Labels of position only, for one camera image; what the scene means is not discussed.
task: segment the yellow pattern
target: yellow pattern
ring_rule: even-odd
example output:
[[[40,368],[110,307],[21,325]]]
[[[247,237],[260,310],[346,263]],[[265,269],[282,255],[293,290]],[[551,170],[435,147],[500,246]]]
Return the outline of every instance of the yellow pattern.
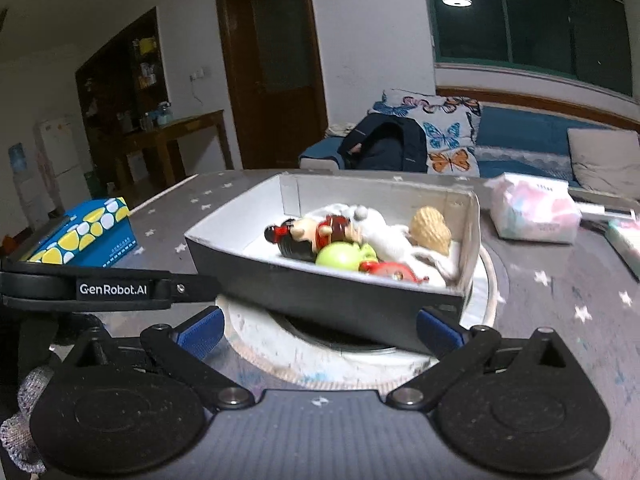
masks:
[[[100,222],[91,224],[91,234],[96,238],[102,234],[102,226],[100,225]]]
[[[42,257],[42,263],[57,265],[62,264],[62,253],[60,252],[60,249],[57,247],[49,249],[46,253],[44,253],[44,256]]]
[[[127,207],[127,203],[124,201],[122,197],[117,197],[114,201],[118,206],[118,209],[114,211],[113,216],[115,216],[115,222],[113,222],[113,216],[111,212],[108,212],[107,202],[102,207],[87,213],[84,216],[83,223],[79,226],[71,228],[71,230],[60,237],[60,239],[55,242],[51,248],[48,250],[41,250],[34,254],[31,258],[29,258],[30,262],[38,262],[45,264],[62,264],[64,262],[63,253],[75,255],[76,251],[82,251],[85,247],[91,244],[97,237],[102,236],[105,229],[104,226],[100,223],[100,221],[105,217],[109,216],[111,222],[113,224],[120,222],[122,219],[129,216],[129,208]],[[90,224],[89,232],[85,235],[81,235],[79,232],[79,228],[84,226],[86,228],[86,223]]]
[[[87,215],[85,215],[82,220],[89,223],[97,222],[100,219],[100,217],[103,215],[104,211],[105,209],[103,207],[99,209],[95,209],[90,213],[87,213]]]
[[[58,245],[65,251],[75,251],[79,243],[80,237],[78,236],[78,231],[75,229],[63,235],[63,237],[58,240]]]
[[[116,222],[119,222],[127,216],[129,216],[129,208],[127,206],[121,207],[116,211]]]
[[[80,246],[79,249],[82,251],[82,249],[84,249],[85,247],[87,247],[87,245],[89,245],[91,242],[93,242],[95,240],[95,236],[89,234],[89,235],[84,235],[81,240],[80,240]]]
[[[31,258],[29,258],[30,262],[37,262],[47,251],[39,251],[35,253]]]

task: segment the gray tablecloth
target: gray tablecloth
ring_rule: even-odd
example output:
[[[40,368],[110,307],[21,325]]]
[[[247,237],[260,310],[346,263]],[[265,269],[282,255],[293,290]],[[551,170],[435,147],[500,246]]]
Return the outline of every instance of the gray tablecloth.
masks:
[[[210,211],[277,173],[203,174],[143,205],[131,216],[140,247],[118,266],[196,272],[184,232]],[[497,237],[487,212],[489,190],[481,180],[382,172],[358,172],[357,176],[474,188],[483,209],[482,243],[497,256],[494,265],[502,301],[495,327],[508,337],[528,337],[539,326],[559,332],[611,416],[611,436],[596,471],[606,479],[640,480],[640,287],[604,237],[581,229],[572,246],[509,242]],[[631,303],[623,301],[627,297]],[[175,325],[201,309],[202,305],[177,305],[164,312],[111,314],[108,322],[118,335],[137,335],[154,322]],[[291,387],[242,362],[225,341],[208,362],[254,391]]]

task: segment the tissue pack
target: tissue pack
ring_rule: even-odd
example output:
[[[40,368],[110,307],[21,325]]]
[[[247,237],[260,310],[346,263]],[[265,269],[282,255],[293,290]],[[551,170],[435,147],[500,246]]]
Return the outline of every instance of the tissue pack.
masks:
[[[640,221],[612,220],[605,237],[640,279]]]
[[[25,259],[35,263],[111,267],[136,246],[123,198],[89,200],[66,212],[69,220]]]
[[[501,238],[572,244],[580,210],[563,180],[504,173],[493,188],[491,218]]]

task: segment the window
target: window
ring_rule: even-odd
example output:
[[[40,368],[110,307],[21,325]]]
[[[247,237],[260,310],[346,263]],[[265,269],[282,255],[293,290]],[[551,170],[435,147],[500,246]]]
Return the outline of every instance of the window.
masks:
[[[436,59],[523,68],[632,95],[624,5],[617,0],[430,0]]]

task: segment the white round tray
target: white round tray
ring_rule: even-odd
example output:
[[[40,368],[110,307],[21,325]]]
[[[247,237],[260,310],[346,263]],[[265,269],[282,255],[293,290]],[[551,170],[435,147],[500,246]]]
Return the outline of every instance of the white round tray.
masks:
[[[460,325],[492,326],[497,281],[484,247],[473,277],[471,297]],[[313,344],[285,330],[263,308],[220,296],[225,337],[240,357],[269,375],[318,390],[379,390],[381,394],[420,374],[437,360],[397,349],[339,351]]]

